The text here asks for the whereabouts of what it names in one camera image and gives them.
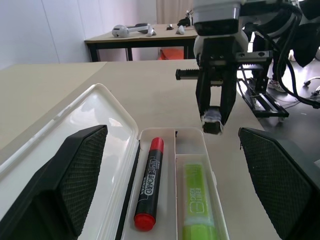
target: green highlighter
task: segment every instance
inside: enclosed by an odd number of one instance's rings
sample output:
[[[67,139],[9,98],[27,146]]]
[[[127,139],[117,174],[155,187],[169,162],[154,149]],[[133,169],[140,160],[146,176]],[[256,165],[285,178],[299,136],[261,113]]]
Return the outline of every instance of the green highlighter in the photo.
[[[183,197],[183,240],[219,240],[201,162],[183,165]]]

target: shoe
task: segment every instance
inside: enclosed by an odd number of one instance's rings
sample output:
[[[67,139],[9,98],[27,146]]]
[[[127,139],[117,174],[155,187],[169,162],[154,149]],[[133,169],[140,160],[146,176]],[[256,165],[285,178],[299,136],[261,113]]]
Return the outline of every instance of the shoe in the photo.
[[[279,93],[285,93],[286,91],[280,86],[280,83],[275,80],[270,80],[268,83],[268,88],[269,89],[274,89],[278,91]]]

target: plastic case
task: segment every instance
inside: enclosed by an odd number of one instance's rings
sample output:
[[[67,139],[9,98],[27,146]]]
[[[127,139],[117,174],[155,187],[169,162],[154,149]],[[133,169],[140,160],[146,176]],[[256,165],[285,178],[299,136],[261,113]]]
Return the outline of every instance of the plastic case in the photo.
[[[197,128],[148,128],[138,140],[137,124],[102,84],[87,89],[0,165],[0,193],[6,196],[1,200],[0,219],[67,136],[103,124],[108,135],[100,174],[79,240],[182,240],[179,175],[181,164],[189,160],[204,164],[218,239],[229,240],[203,133]],[[157,218],[151,231],[140,232],[133,219],[155,137],[164,140]]]

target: desk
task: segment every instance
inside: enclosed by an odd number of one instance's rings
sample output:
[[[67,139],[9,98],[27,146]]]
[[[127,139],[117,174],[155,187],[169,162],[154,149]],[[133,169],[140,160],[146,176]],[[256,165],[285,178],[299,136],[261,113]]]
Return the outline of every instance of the desk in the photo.
[[[111,91],[140,131],[152,127],[200,128],[196,81],[175,79],[177,68],[196,66],[195,60],[167,60],[15,65],[2,70],[0,157],[10,156],[68,103],[97,83]],[[212,89],[211,102],[220,102],[219,88]],[[280,240],[255,193],[240,150],[240,127],[262,129],[237,95],[223,135],[204,135],[230,240]]]
[[[92,62],[99,62],[99,49],[126,49],[127,59],[133,60],[132,48],[153,48],[153,47],[184,47],[184,59],[194,59],[194,43],[197,37],[193,27],[185,28],[185,34],[176,34],[178,29],[174,24],[173,30],[166,30],[167,24],[157,24],[153,28],[156,31],[155,36],[147,37],[140,32],[130,33],[130,37],[114,37],[112,32],[96,36],[85,40]]]

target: mesh pad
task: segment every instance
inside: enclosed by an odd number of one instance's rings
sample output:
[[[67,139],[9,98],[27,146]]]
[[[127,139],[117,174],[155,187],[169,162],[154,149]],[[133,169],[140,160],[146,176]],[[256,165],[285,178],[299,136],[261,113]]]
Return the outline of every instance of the mesh pad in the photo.
[[[240,132],[256,194],[276,232],[286,240],[312,196],[312,187],[271,140]]]
[[[58,192],[76,236],[82,232],[96,191],[106,135],[104,127],[83,140],[59,183]]]

